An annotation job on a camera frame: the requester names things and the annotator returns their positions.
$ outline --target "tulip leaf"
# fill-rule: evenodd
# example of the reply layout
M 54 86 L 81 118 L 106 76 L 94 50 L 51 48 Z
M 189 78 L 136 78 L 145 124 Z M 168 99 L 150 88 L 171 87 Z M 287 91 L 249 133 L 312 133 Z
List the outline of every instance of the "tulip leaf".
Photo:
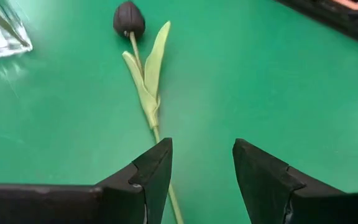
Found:
M 122 57 L 127 63 L 129 71 L 134 79 L 137 92 L 139 94 L 140 103 L 143 107 L 143 110 L 146 114 L 147 120 L 149 121 L 150 128 L 158 126 L 157 111 L 160 106 L 160 98 L 153 97 L 146 89 L 142 74 L 140 72 L 139 66 L 136 63 L 135 57 L 129 52 L 125 51 L 122 53 Z
M 168 21 L 158 32 L 153 49 L 147 57 L 144 68 L 145 86 L 154 98 L 158 95 L 158 81 L 160 79 L 162 57 L 164 55 L 165 42 L 167 41 L 170 27 L 171 22 Z

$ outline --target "green stem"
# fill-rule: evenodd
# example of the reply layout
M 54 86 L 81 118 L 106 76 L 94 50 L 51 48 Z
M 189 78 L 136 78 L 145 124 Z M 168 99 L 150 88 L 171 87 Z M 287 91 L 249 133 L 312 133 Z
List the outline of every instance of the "green stem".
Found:
M 153 127 L 153 132 L 154 132 L 155 142 L 159 143 L 160 142 L 160 135 L 158 134 L 158 127 Z M 177 196 L 175 195 L 175 191 L 173 190 L 173 187 L 172 187 L 171 183 L 169 183 L 168 194 L 169 194 L 169 197 L 171 199 L 172 209 L 173 209 L 173 213 L 175 214 L 177 224 L 184 224 L 183 217 L 182 217 L 181 212 L 180 212 Z
M 142 62 L 140 61 L 139 50 L 137 49 L 136 38 L 135 38 L 134 32 L 129 33 L 129 39 L 131 40 L 132 48 L 134 49 L 137 66 L 139 66 L 140 73 L 144 77 L 143 69 L 142 69 Z

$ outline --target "green mat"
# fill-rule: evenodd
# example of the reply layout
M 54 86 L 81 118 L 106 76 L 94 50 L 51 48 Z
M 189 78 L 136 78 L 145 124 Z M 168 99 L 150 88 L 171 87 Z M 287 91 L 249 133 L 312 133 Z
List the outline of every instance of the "green mat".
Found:
M 93 184 L 150 148 L 112 29 L 121 2 L 17 2 L 34 51 L 0 60 L 0 182 Z M 271 0 L 135 3 L 142 58 L 172 22 L 160 131 L 186 223 L 249 223 L 235 138 L 358 191 L 358 42 Z

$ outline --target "tulip flower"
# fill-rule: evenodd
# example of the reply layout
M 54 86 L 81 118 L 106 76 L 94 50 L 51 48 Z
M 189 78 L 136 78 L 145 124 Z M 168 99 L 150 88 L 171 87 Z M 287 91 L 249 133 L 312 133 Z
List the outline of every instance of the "tulip flower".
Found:
M 129 71 L 134 79 L 140 103 L 149 122 L 149 127 L 154 132 L 155 141 L 159 142 L 158 133 L 158 108 L 160 107 L 160 95 L 158 94 L 158 81 L 160 79 L 160 69 L 165 49 L 165 42 L 171 27 L 168 21 L 163 25 L 157 34 L 153 49 L 147 57 L 144 70 L 139 57 L 136 39 L 140 38 L 145 31 L 145 20 L 142 13 L 133 2 L 124 2 L 114 14 L 114 29 L 124 38 L 129 38 L 134 49 L 135 56 L 125 51 L 122 57 L 126 62 Z M 173 212 L 178 224 L 183 224 L 175 191 L 169 185 L 168 193 L 171 199 Z

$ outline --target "dark purple tulip bud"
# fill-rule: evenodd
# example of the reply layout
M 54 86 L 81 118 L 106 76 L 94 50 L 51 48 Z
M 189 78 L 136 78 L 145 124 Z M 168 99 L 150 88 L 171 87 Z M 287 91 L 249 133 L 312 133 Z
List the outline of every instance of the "dark purple tulip bud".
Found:
M 140 38 L 146 29 L 146 23 L 140 10 L 131 2 L 124 2 L 116 9 L 114 13 L 113 27 L 116 32 L 123 36 L 129 37 L 133 32 L 136 39 Z

